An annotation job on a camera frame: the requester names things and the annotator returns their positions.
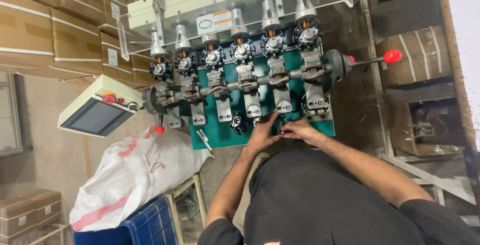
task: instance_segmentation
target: warning label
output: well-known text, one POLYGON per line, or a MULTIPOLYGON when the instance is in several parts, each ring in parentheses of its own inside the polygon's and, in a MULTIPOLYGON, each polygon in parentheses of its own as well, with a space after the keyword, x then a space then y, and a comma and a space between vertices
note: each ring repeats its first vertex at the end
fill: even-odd
POLYGON ((233 27, 232 14, 229 10, 222 10, 197 18, 199 35, 217 32, 231 27, 233 27))

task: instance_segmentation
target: man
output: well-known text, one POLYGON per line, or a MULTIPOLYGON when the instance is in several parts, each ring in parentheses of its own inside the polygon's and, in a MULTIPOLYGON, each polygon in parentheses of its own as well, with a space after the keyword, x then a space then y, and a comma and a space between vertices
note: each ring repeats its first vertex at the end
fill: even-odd
POLYGON ((199 245, 480 244, 457 215, 386 162, 340 144, 304 119, 270 137, 276 118, 269 114, 256 125, 210 205, 199 245), (232 218, 252 162, 282 137, 321 151, 283 151, 256 169, 242 236, 232 218))

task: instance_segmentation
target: hand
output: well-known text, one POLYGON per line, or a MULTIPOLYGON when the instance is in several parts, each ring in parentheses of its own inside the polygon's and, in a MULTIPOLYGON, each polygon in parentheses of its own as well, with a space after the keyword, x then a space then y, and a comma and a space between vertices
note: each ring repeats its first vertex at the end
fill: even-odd
POLYGON ((310 123, 302 118, 296 121, 290 121, 281 128, 283 137, 291 139, 302 139, 305 143, 310 145, 317 144, 319 138, 324 136, 321 132, 315 130, 310 123))
POLYGON ((270 137, 270 130, 272 130, 273 123, 277 119, 277 116, 279 116, 279 114, 273 110, 266 116, 261 117, 251 132, 246 148, 250 149, 255 155, 283 137, 282 135, 270 137))

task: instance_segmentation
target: white plastic bag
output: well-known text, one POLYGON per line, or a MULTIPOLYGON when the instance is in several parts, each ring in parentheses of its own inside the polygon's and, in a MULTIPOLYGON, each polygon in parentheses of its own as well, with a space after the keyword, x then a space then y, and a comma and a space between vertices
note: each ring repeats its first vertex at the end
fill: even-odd
POLYGON ((80 188, 70 212, 75 231, 117 227, 150 199, 182 184, 211 156, 207 149, 192 150, 190 136, 153 126, 139 137, 112 144, 103 154, 95 175, 80 188))

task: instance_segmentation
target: lever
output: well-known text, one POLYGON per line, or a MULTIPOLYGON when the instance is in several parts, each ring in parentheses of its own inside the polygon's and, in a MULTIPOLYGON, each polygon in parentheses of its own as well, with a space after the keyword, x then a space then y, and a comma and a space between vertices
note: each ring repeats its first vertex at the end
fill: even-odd
POLYGON ((357 61, 355 62, 355 58, 350 56, 350 60, 352 61, 351 66, 356 65, 363 65, 363 64, 372 64, 377 62, 385 62, 389 65, 395 64, 402 59, 402 53, 398 50, 392 49, 387 51, 383 57, 373 58, 367 61, 357 61))

